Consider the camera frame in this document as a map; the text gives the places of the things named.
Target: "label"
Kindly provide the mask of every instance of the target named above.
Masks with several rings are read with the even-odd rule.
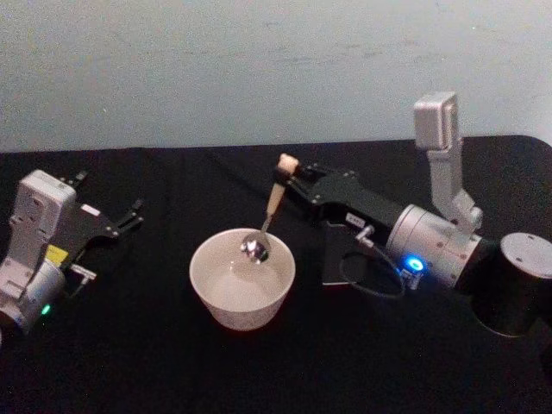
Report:
[[[360,228],[360,229],[364,229],[364,225],[366,224],[366,222],[364,220],[362,220],[360,217],[358,216],[355,216],[354,214],[352,213],[347,213],[347,215],[345,216],[345,221],[347,223],[351,223],[353,224],[354,226]]]
[[[46,258],[50,260],[55,266],[61,266],[61,263],[63,263],[63,260],[66,259],[67,253],[62,248],[57,248],[53,244],[48,245],[48,249],[46,250]]]
[[[100,210],[96,210],[94,207],[88,204],[83,204],[80,208],[95,217],[98,217],[100,215]]]

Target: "metal spoon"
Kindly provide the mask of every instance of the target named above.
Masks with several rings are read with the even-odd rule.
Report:
[[[254,231],[246,235],[241,242],[240,250],[257,265],[268,259],[268,254],[271,250],[270,242],[267,237],[267,230],[272,219],[272,216],[267,216],[260,231]]]

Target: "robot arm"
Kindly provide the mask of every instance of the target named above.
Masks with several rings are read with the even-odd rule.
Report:
[[[364,246],[384,247],[401,275],[427,275],[472,296],[473,311],[487,328],[520,336],[539,317],[549,318],[552,243],[525,233],[499,242],[474,233],[482,212],[461,186],[456,112],[451,92],[415,105],[417,146],[428,151],[434,204],[445,218],[364,189],[354,171],[299,164],[293,174],[277,168],[275,180],[316,220],[347,224],[360,232]]]
[[[0,326],[27,334],[62,293],[64,271],[71,269],[82,278],[72,296],[95,278],[76,264],[92,242],[114,241],[141,223],[141,201],[117,223],[88,204],[76,203],[75,188],[85,176],[81,172],[65,181],[37,170],[20,182],[9,220],[9,250],[0,266]]]

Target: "black tablecloth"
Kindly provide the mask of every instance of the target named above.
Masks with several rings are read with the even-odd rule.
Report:
[[[262,223],[281,152],[361,173],[366,187],[433,210],[412,141],[0,155],[0,250],[17,181],[36,168],[90,171],[78,200],[120,216],[145,199],[142,228],[90,251],[99,273],[0,352],[0,412],[552,412],[539,355],[544,323],[512,340],[474,319],[467,298],[432,280],[400,302],[322,288],[324,236],[286,203],[271,227],[297,277],[265,328],[219,326],[188,280],[195,248]],[[466,139],[464,185],[481,234],[552,240],[552,148],[521,136]]]

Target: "white label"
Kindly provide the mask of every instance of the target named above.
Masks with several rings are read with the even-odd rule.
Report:
[[[94,207],[91,207],[88,204],[83,204],[81,209],[86,211],[87,213],[92,214],[93,216],[96,216],[96,217],[98,217],[100,215],[100,210],[96,210]]]
[[[347,213],[347,215],[345,216],[345,221],[361,229],[364,229],[364,225],[366,224],[366,222],[362,220],[360,217],[357,217],[351,213]]]

